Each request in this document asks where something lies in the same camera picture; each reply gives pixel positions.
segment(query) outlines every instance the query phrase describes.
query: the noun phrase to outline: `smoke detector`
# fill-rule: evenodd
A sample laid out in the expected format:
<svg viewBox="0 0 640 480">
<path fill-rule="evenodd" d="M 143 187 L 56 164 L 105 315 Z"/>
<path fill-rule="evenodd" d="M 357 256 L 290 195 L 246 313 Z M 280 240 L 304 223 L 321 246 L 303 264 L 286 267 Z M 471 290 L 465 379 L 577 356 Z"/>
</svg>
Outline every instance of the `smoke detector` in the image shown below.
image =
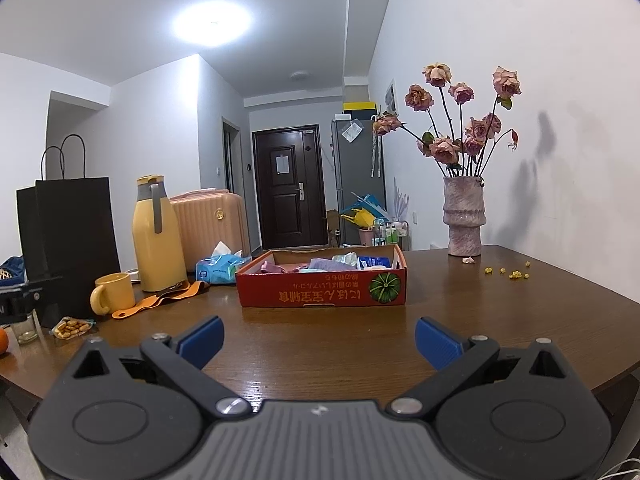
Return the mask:
<svg viewBox="0 0 640 480">
<path fill-rule="evenodd" d="M 292 81 L 302 81 L 303 79 L 306 79 L 308 77 L 309 72 L 307 72 L 306 70 L 298 70 L 289 76 Z"/>
</svg>

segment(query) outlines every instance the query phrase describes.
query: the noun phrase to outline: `suitcase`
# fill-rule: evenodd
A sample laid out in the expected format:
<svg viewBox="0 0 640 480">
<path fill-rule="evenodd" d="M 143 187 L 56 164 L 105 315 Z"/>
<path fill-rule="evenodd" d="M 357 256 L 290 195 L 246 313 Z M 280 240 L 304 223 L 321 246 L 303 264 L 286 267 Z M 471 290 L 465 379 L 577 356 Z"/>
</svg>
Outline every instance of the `suitcase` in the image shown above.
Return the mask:
<svg viewBox="0 0 640 480">
<path fill-rule="evenodd" d="M 209 258 L 219 241 L 233 253 L 249 256 L 249 231 L 244 200 L 226 189 L 199 189 L 170 199 L 178 217 L 184 263 L 193 272 Z"/>
</svg>

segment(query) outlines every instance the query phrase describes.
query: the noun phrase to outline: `gray handle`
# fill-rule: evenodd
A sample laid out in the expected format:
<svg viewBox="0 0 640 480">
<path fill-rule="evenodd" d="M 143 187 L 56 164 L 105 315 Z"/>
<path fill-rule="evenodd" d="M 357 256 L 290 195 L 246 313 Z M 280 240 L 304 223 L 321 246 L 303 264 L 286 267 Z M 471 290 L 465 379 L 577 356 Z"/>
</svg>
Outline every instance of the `gray handle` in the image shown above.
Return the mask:
<svg viewBox="0 0 640 480">
<path fill-rule="evenodd" d="M 160 185 L 151 184 L 151 203 L 154 208 L 154 232 L 159 235 L 162 232 L 162 207 L 160 204 Z"/>
</svg>

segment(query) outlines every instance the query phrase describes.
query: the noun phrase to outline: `thermos lid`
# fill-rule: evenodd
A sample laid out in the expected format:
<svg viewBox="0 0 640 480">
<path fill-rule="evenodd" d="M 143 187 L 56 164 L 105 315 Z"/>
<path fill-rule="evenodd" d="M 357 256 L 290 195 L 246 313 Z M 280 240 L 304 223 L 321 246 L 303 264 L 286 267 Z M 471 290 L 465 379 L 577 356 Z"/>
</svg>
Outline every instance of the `thermos lid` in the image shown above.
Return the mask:
<svg viewBox="0 0 640 480">
<path fill-rule="evenodd" d="M 141 176 L 137 180 L 139 186 L 141 184 L 148 184 L 149 182 L 164 182 L 164 175 L 146 175 Z"/>
</svg>

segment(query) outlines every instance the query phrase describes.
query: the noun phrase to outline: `refrigerator door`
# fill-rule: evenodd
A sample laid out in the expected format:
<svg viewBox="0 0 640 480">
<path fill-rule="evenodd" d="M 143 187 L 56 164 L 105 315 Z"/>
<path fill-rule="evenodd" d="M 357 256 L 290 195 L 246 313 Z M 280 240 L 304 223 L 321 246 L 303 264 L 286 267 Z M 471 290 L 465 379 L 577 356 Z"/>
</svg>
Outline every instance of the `refrigerator door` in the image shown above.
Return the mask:
<svg viewBox="0 0 640 480">
<path fill-rule="evenodd" d="M 353 193 L 358 196 L 372 194 L 386 208 L 383 156 L 381 157 L 380 176 L 378 176 L 378 166 L 376 166 L 374 176 L 371 176 L 373 121 L 360 121 L 364 129 L 353 142 L 349 142 L 342 135 L 350 123 L 351 121 L 332 121 L 338 210 L 342 211 L 356 201 Z M 349 245 L 360 243 L 358 228 L 344 218 L 340 218 L 340 242 Z"/>
</svg>

